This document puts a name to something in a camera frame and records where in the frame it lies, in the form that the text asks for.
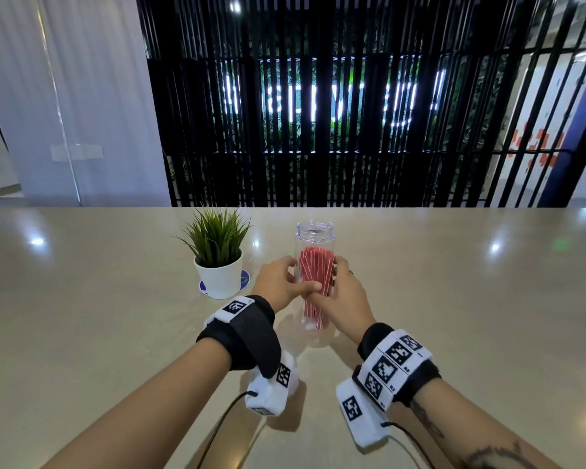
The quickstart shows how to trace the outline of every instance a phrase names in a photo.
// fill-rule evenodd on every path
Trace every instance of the blue coaster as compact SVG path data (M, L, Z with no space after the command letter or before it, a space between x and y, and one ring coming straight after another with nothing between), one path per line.
M241 270L241 289L239 291L242 291L248 284L250 284L250 274L245 270ZM202 291L206 296L209 295L208 291L206 291L206 286L204 286L203 281L200 281L200 291Z

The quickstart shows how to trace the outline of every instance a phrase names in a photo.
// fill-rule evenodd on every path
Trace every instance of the black cable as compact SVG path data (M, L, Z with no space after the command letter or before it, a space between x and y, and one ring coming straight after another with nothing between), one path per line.
M200 469L200 467L202 467L202 463L204 462L204 458L206 457L206 453L211 448L211 444L213 443L213 440L215 439L215 436L217 435L217 432L219 431L219 428L221 427L221 424L224 422L224 418L226 418L226 416L228 415L228 413L230 413L230 410L232 410L232 408L235 405L235 403L238 402L245 395L258 396L258 394L255 391L249 390L249 391L244 391L242 394L240 394L238 397L236 397L232 401L232 403L225 410L225 412L222 415L222 417L219 418L219 423L217 423L217 426L215 426L215 430L213 431L213 434L211 435L211 439L209 440L208 444L206 444L206 449L204 449L204 452L202 453L202 457L200 458L200 462L197 463L197 466L195 466L195 469Z
M393 421L386 421L382 423L381 426L383 428L386 428L386 426L395 426L397 429L402 430L411 439L411 441L417 445L417 448L419 448L419 451L423 454L423 456L426 457L427 465L429 465L432 469L436 469L436 467L434 467L434 464L432 464L432 461L430 460L430 456L428 456L427 453L423 450L423 446L421 446L421 443L418 442L410 433L410 431L408 431L405 427L398 425Z

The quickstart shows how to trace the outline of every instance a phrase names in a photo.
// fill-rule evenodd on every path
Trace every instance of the white curtain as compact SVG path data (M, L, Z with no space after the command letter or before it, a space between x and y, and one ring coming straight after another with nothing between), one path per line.
M171 205L135 0L0 0L0 127L31 204Z

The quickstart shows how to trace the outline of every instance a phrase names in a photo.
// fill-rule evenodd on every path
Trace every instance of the tattoo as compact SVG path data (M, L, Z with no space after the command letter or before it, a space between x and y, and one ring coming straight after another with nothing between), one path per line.
M432 435L436 436L437 438L445 439L445 435L441 432L438 426L430 421L430 418L427 415L427 411L417 403L414 399L411 402L411 410L414 415L419 418L419 421L423 426L425 426L426 430L428 430Z
M521 453L521 445L515 441L512 449L486 446L471 453L461 461L465 469L537 469Z

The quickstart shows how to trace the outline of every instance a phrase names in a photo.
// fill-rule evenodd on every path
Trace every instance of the table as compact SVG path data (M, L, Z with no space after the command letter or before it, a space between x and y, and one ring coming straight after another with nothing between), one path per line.
M445 379L566 467L586 468L586 209L241 209L244 267L290 254L296 223L335 224L378 320L430 348ZM0 468L34 469L195 341L220 301L173 238L193 209L0 209ZM279 419L237 405L205 467L416 467L406 437L366 455L334 396L346 338L277 315L302 380ZM193 467L248 375L230 373L168 464ZM437 467L449 467L409 411Z

